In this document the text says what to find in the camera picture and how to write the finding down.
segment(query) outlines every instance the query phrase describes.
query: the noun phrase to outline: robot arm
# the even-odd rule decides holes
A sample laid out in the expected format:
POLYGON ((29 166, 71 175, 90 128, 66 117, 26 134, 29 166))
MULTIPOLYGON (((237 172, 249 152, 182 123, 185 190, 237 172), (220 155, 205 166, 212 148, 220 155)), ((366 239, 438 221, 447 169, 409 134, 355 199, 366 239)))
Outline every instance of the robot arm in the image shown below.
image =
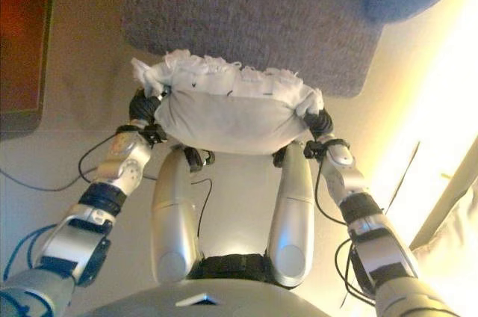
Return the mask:
POLYGON ((1 290, 6 316, 61 316, 75 286, 89 286, 105 261, 114 226, 127 196, 140 184, 152 145, 165 134, 154 123, 155 97, 138 92, 130 124, 121 126, 96 178, 56 226, 34 268, 10 278, 1 290))
POLYGON ((358 283, 376 300, 376 314, 456 316, 419 280, 412 252, 371 197, 347 143, 332 133, 315 137, 316 141, 307 143, 305 156, 322 164, 330 196, 341 210, 353 243, 352 262, 358 283))

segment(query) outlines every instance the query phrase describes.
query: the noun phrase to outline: wire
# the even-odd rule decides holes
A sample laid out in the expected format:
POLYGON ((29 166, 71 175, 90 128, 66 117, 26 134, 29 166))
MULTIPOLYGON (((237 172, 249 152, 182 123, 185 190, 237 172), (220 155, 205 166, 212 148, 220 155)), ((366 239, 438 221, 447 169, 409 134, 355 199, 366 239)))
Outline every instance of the wire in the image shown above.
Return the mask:
POLYGON ((31 258, 32 256, 32 253, 33 253, 33 248, 35 246, 35 242, 37 242, 38 238, 43 234, 45 233, 46 231, 56 227, 57 224, 52 224, 52 225, 48 225, 46 227, 44 227, 43 229, 44 230, 41 230, 41 231, 38 231, 37 230, 37 234, 35 235, 35 237, 32 238, 32 240, 30 241, 30 244, 28 246, 28 251, 27 251, 27 265, 28 265, 28 268, 32 269, 33 268, 33 259, 31 258))
POLYGON ((344 282, 345 289, 347 290, 348 293, 350 293, 353 297, 358 298, 360 301, 365 302, 366 304, 369 304, 371 306, 375 306, 375 304, 371 301, 368 300, 368 296, 363 293, 362 291, 358 290, 355 286, 353 286, 349 282, 349 266, 350 266, 350 257, 352 254, 352 244, 350 245, 350 250, 349 250, 349 255, 347 257, 347 264, 345 267, 345 274, 342 274, 339 266, 338 266, 338 254, 340 253, 341 249, 348 243, 350 242, 350 238, 342 242, 340 245, 338 245, 337 250, 335 251, 335 256, 334 256, 334 264, 335 264, 335 270, 337 271, 338 275, 341 277, 341 279, 344 282))
POLYGON ((86 158, 92 151, 94 151, 97 147, 99 147, 100 145, 103 145, 106 141, 110 140, 111 138, 113 138, 114 136, 116 135, 116 133, 108 136, 106 139, 100 141, 97 145, 95 145, 94 147, 92 147, 91 149, 89 149, 85 154, 83 154, 83 156, 80 158, 80 160, 78 161, 78 172, 80 173, 80 177, 88 182, 88 183, 91 183, 91 181, 89 179, 86 178, 86 176, 84 175, 83 173, 83 170, 81 169, 81 163, 83 162, 84 158, 86 158))
POLYGON ((322 215, 324 215, 326 218, 328 218, 329 220, 331 220, 331 221, 333 221, 337 224, 346 226, 347 224, 345 224, 343 221, 337 220, 336 218, 333 218, 332 216, 327 214, 325 211, 323 211, 322 207, 319 204, 319 182, 320 182, 320 173, 321 172, 322 172, 322 162, 320 163, 319 172, 317 173, 317 179, 315 180, 315 192, 314 192, 314 194, 315 194, 315 205, 317 206, 319 211, 322 213, 322 215))
POLYGON ((405 171, 403 172, 402 177, 400 178, 400 181, 398 182, 398 186, 395 189, 394 196, 391 197, 390 203, 388 204, 387 210, 385 211, 385 215, 387 215, 388 210, 390 209, 391 204, 395 201, 395 197, 398 195, 398 191, 402 187, 403 180, 405 180, 406 174, 409 172, 409 168, 412 165, 413 160, 415 159, 415 156, 417 155, 418 148, 420 147, 420 141, 417 142, 417 145, 415 146, 412 157, 409 160, 409 164, 406 166, 405 171))
POLYGON ((8 275, 10 274, 10 269, 12 267, 13 262, 15 261, 16 255, 18 254, 20 248, 23 246, 23 244, 32 236, 35 236, 36 234, 42 234, 47 230, 52 229, 55 227, 56 224, 54 225, 48 225, 45 227, 41 227, 38 230, 33 231, 32 233, 27 234, 24 238, 22 238, 18 244, 16 244, 15 248, 13 249, 12 254, 10 255, 10 258, 8 259, 7 266, 5 267, 4 273, 3 273, 3 281, 5 282, 8 280, 8 275))
POLYGON ((349 248, 349 256, 347 257, 347 264, 345 265, 345 289, 347 290, 347 292, 349 292, 353 297, 359 299, 360 301, 362 302, 365 302, 366 304, 374 307, 375 306, 375 303, 374 302, 371 302, 369 301, 368 299, 365 299, 365 298, 368 298, 368 296, 366 296, 366 294, 364 294, 363 292, 360 292, 358 289, 356 289, 355 287, 353 287, 350 283, 349 283, 349 267, 350 267, 350 260, 351 260, 351 256, 352 256, 352 248, 353 248, 353 244, 350 244, 350 248, 349 248), (352 292, 350 290, 350 288, 353 288, 354 291, 358 292, 358 294, 352 292))
MULTIPOLYGON (((83 174, 87 174, 87 173, 91 173, 92 171, 96 170, 96 167, 92 167, 91 169, 88 169, 86 171, 83 172, 83 174)), ((61 186, 59 188, 41 188, 41 187, 38 187, 38 186, 33 186, 33 185, 29 185, 25 182, 22 182, 18 179, 16 179, 15 177, 11 176, 9 173, 7 173, 6 171, 2 170, 0 168, 0 173, 5 176, 7 179, 10 179, 12 180, 13 182, 16 182, 17 184, 21 185, 21 186, 24 186, 26 188, 30 188, 32 190, 36 190, 36 191, 44 191, 44 192, 56 192, 56 191, 63 191, 63 190, 67 190, 70 186, 72 186, 75 182, 77 182, 81 176, 78 175, 76 178, 74 178, 72 181, 70 181, 68 184, 66 184, 65 186, 61 186)))
POLYGON ((208 191, 208 196, 206 196, 206 200, 204 200, 204 204, 202 205, 202 209, 201 209, 201 214, 199 215, 199 223, 197 225, 197 238, 199 238, 199 234, 201 233, 201 222, 202 222, 202 215, 204 214, 204 210, 206 208, 206 204, 208 203, 208 200, 209 200, 209 197, 211 196, 211 191, 212 191, 212 179, 203 179, 203 180, 199 180, 199 181, 196 181, 196 182, 192 182, 191 185, 195 185, 195 184, 200 184, 201 182, 204 182, 204 181, 209 181, 209 191, 208 191))

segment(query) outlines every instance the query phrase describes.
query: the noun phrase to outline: robot leg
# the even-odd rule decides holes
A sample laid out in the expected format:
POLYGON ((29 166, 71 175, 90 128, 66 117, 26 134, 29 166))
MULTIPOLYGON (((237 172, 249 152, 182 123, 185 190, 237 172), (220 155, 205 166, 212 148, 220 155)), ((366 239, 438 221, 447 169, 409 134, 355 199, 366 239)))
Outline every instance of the robot leg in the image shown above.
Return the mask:
POLYGON ((273 278, 295 287, 310 272, 314 252, 314 196, 311 171, 303 147, 287 146, 276 200, 267 258, 273 278))
POLYGON ((196 236, 190 164, 173 150, 158 174, 152 201, 152 270, 159 283, 180 281, 202 258, 196 236))

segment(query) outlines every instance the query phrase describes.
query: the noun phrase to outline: black joint cover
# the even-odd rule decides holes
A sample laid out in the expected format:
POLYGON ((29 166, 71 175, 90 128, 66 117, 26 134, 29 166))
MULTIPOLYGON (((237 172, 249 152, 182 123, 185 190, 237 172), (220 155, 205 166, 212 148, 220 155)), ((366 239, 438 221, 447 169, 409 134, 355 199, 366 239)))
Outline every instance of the black joint cover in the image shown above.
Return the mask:
POLYGON ((284 162, 286 150, 287 147, 283 147, 279 151, 276 151, 274 154, 272 154, 275 167, 282 168, 282 163, 284 162))
POLYGON ((379 267, 375 271, 372 271, 370 276, 375 280, 375 289, 378 289, 389 280, 400 277, 410 277, 401 263, 392 263, 379 267))
POLYGON ((60 275, 61 278, 68 278, 72 275, 76 265, 76 262, 69 261, 68 259, 43 256, 40 259, 40 266, 37 268, 40 270, 55 272, 56 274, 60 275))
POLYGON ((186 155, 187 163, 191 173, 196 173, 202 169, 201 155, 193 147, 184 148, 184 154, 186 155))
POLYGON ((129 103, 129 119, 145 120, 149 125, 155 122, 155 112, 161 104, 156 96, 146 98, 144 89, 139 89, 129 103))
POLYGON ((334 123, 326 109, 322 109, 319 114, 305 113, 304 122, 314 138, 318 138, 322 134, 329 134, 334 130, 334 123))
POLYGON ((341 205, 342 216, 347 224, 353 221, 371 215, 382 214, 382 210, 366 193, 353 194, 349 196, 341 205))
POLYGON ((116 186, 97 182, 90 185, 81 196, 79 203, 94 206, 117 216, 125 200, 126 195, 116 186))

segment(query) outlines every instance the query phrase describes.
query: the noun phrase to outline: folded cloth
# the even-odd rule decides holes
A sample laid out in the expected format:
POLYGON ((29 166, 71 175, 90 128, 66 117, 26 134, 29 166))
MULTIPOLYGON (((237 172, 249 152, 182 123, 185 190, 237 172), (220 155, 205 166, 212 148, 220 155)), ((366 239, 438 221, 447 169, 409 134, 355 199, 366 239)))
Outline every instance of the folded cloth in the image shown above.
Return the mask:
POLYGON ((475 316, 478 280, 478 179, 428 244, 413 251, 423 278, 460 316, 475 316))
POLYGON ((155 113, 164 131, 191 147, 268 155, 298 138, 305 113, 323 109, 319 89, 289 70, 241 69, 239 62, 175 50, 152 67, 133 59, 146 96, 165 95, 155 113))

